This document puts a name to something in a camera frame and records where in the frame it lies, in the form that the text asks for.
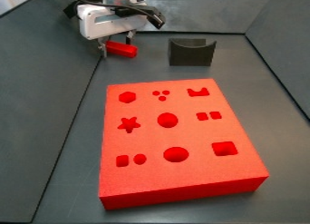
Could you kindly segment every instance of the gray table surface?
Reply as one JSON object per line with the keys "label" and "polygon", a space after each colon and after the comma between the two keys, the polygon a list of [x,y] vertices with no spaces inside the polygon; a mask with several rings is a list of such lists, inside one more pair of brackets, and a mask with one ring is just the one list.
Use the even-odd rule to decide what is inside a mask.
{"label": "gray table surface", "polygon": [[98,64],[70,1],[33,0],[0,18],[0,222],[33,220]]}
{"label": "gray table surface", "polygon": [[[169,38],[218,41],[213,66],[170,66]],[[310,123],[242,35],[140,34],[101,62],[34,222],[309,222]],[[98,170],[107,85],[214,78],[270,171],[254,193],[106,211]]]}

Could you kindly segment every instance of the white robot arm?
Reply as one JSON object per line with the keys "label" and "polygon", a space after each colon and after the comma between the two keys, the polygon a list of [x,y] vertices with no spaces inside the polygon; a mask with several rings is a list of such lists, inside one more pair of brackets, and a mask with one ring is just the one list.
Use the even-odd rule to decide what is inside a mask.
{"label": "white robot arm", "polygon": [[132,44],[137,29],[150,21],[161,29],[165,16],[148,0],[78,0],[77,13],[81,19],[81,32],[89,40],[98,39],[106,51],[106,41],[118,33],[130,32],[126,43]]}

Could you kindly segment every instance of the red foam board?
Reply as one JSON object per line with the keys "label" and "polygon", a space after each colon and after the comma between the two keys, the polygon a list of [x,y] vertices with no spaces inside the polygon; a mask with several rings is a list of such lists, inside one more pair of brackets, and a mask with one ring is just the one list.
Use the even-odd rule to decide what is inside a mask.
{"label": "red foam board", "polygon": [[106,209],[254,191],[268,169],[214,79],[109,86]]}

